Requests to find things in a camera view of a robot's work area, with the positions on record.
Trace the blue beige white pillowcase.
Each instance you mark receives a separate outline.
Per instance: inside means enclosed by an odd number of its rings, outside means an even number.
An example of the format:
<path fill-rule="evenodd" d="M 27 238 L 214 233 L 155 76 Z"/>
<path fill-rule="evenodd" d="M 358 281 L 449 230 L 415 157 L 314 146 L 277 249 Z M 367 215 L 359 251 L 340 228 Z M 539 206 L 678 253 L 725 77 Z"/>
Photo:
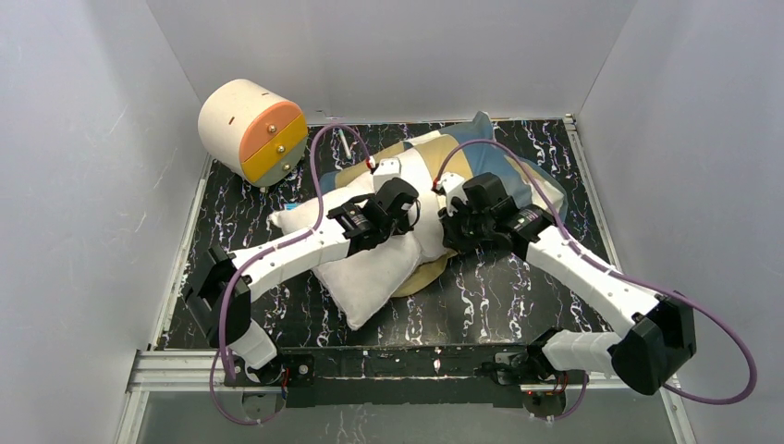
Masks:
<path fill-rule="evenodd" d="M 461 142 L 469 142 L 470 146 L 455 154 L 447 163 L 447 171 L 456 173 L 465 179 L 483 173 L 493 173 L 501 178 L 507 193 L 514 198 L 516 204 L 543 206 L 544 201 L 530 184 L 523 169 L 502 151 L 486 144 L 486 140 L 493 138 L 493 136 L 493 122 L 486 113 L 479 112 L 470 122 L 446 126 L 416 138 L 400 140 L 388 145 L 374 157 L 376 160 L 396 157 L 397 154 L 413 148 L 424 157 L 433 181 L 433 176 L 442 164 L 444 157 Z M 454 252 L 447 250 L 445 256 L 418 267 L 414 274 L 415 281 L 419 282 L 422 278 L 429 277 L 434 277 L 433 281 L 437 280 L 444 273 L 447 261 L 452 256 L 454 256 Z"/>

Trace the white pillow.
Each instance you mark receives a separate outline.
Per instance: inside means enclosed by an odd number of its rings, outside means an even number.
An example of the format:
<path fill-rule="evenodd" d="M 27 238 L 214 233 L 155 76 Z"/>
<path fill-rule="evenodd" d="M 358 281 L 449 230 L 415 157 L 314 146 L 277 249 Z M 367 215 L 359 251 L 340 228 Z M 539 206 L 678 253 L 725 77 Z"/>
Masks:
<path fill-rule="evenodd" d="M 424 157 L 411 148 L 396 158 L 402 179 L 419 193 L 421 212 L 411 213 L 418 220 L 414 230 L 313 270 L 353 330 L 361 328 L 390 298 L 412 294 L 432 282 L 434 277 L 416 282 L 415 271 L 447 254 L 437 216 L 439 204 L 431 191 L 432 176 Z"/>

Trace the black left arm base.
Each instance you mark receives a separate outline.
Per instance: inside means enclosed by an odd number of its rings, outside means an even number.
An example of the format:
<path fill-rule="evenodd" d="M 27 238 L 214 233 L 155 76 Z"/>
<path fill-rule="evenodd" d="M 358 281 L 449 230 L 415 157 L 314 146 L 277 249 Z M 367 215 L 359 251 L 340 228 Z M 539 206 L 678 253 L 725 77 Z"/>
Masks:
<path fill-rule="evenodd" d="M 262 408 L 270 403 L 273 413 L 280 413 L 287 404 L 290 389 L 309 388 L 315 376 L 315 359 L 309 353 L 278 354 L 260 369 L 248 367 L 236 356 L 235 378 L 226 376 L 224 385 L 242 390 L 242 407 L 254 419 L 262 419 Z"/>

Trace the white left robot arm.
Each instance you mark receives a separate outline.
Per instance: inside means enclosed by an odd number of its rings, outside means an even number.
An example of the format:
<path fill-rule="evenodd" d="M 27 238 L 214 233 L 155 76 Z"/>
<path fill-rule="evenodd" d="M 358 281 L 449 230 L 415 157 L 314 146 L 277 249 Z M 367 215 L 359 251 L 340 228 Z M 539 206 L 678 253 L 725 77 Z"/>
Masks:
<path fill-rule="evenodd" d="M 235 375 L 236 357 L 253 371 L 277 357 L 275 342 L 251 316 L 251 306 L 261 295 L 319 265 L 410 232 L 409 211 L 418 202 L 412 185 L 392 178 L 377 191 L 351 197 L 330 210 L 321 208 L 311 228 L 249 249 L 207 249 L 193 267 L 182 298 L 226 374 Z"/>

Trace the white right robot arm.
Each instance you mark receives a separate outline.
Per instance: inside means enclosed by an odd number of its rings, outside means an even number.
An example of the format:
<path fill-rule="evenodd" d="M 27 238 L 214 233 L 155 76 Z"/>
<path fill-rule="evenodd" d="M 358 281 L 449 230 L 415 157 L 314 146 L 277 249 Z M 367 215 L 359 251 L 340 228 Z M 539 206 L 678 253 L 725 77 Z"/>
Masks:
<path fill-rule="evenodd" d="M 527 345 L 514 371 L 539 378 L 600 372 L 653 395 L 695 355 L 690 306 L 614 277 L 607 263 L 564 239 L 545 209 L 517 205 L 498 176 L 446 173 L 435 191 L 445 198 L 438 217 L 449 249 L 485 245 L 511 253 L 576 293 L 611 326 L 606 333 L 550 328 Z"/>

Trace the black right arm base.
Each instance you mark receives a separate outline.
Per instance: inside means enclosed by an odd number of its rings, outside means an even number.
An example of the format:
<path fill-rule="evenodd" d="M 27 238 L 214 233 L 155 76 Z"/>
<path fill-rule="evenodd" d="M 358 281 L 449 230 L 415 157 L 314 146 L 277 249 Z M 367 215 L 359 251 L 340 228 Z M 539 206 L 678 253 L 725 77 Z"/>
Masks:
<path fill-rule="evenodd" d="M 556 370 L 539 348 L 497 352 L 474 370 L 502 387 L 522 388 L 523 407 L 533 419 L 554 423 L 572 415 L 582 404 L 590 377 L 579 371 Z"/>

